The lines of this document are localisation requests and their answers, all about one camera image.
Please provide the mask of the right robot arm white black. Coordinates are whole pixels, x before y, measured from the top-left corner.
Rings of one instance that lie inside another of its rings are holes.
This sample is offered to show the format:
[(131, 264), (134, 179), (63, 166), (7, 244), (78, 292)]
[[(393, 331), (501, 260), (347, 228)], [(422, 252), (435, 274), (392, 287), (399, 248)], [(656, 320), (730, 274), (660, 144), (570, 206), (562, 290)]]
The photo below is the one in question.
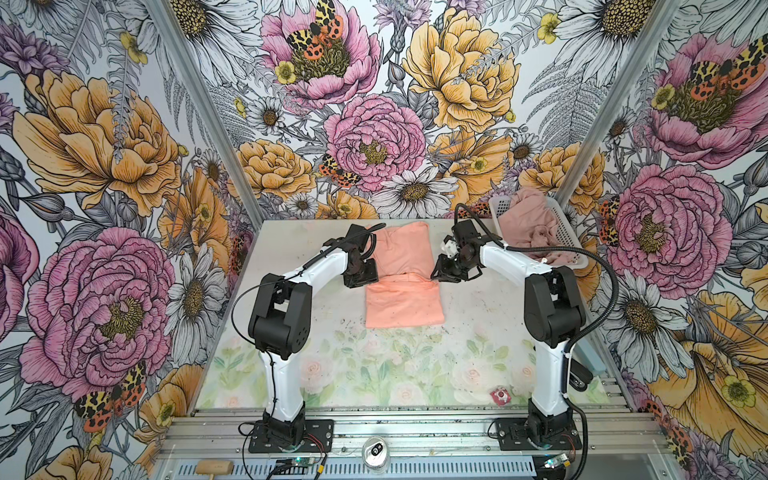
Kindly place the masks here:
[(536, 377), (522, 438), (536, 448), (550, 448), (573, 425), (568, 397), (571, 349), (586, 323), (577, 281), (570, 268), (536, 260), (489, 232), (480, 233), (473, 221), (456, 219), (431, 278), (468, 282), (475, 278), (472, 271), (481, 276), (485, 268), (523, 286), (522, 316), (534, 340)]

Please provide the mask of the peach graphic t-shirt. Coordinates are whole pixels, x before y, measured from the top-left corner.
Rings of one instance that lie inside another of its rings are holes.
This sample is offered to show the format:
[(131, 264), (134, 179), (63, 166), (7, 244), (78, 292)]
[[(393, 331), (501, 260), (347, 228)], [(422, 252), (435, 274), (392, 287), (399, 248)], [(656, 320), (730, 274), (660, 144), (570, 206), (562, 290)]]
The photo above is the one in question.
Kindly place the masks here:
[(429, 226), (412, 222), (376, 234), (378, 281), (366, 287), (369, 329), (411, 328), (445, 322), (440, 286), (431, 279), (434, 258)]

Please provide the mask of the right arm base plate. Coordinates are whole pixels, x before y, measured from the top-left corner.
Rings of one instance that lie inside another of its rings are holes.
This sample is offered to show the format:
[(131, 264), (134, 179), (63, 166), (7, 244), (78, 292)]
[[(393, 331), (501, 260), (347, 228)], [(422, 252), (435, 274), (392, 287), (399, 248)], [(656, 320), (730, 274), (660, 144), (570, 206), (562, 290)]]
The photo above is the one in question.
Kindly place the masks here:
[(540, 420), (535, 417), (498, 418), (488, 431), (502, 451), (565, 450), (582, 448), (582, 440), (573, 420)]

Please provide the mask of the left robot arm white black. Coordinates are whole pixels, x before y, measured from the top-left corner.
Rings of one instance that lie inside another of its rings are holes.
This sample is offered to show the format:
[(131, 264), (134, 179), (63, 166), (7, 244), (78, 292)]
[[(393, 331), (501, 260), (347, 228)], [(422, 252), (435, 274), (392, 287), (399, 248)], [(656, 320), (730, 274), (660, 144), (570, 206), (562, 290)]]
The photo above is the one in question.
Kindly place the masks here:
[(310, 337), (313, 296), (337, 277), (350, 289), (377, 282), (373, 254), (376, 232), (384, 227), (353, 224), (345, 236), (324, 242), (300, 267), (283, 275), (267, 274), (256, 286), (247, 332), (267, 376), (267, 405), (257, 425), (264, 444), (296, 451), (310, 436), (298, 354)]

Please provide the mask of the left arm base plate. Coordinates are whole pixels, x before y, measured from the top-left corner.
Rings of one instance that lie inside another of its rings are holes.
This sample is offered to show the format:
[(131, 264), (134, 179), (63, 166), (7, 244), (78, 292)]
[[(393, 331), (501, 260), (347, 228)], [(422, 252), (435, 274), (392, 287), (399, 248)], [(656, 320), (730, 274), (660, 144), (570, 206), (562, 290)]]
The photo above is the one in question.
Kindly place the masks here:
[(331, 419), (261, 421), (248, 435), (246, 450), (251, 454), (329, 453), (334, 427)]

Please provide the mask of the white plastic laundry basket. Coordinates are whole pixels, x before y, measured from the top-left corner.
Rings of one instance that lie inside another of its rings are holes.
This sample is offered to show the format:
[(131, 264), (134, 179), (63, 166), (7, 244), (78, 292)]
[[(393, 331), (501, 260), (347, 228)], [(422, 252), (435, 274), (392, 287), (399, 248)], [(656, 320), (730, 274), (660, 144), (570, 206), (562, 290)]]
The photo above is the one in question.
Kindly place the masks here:
[[(562, 246), (577, 247), (581, 249), (582, 245), (558, 202), (554, 198), (547, 196), (545, 196), (545, 200), (548, 208), (558, 219), (556, 239), (559, 244)], [(509, 210), (510, 197), (505, 195), (494, 196), (489, 199), (489, 206), (495, 232), (501, 236), (502, 231), (499, 225), (498, 217)], [(582, 269), (588, 266), (588, 261), (589, 258), (587, 256), (576, 253), (572, 260), (567, 263), (567, 266), (573, 270)]]

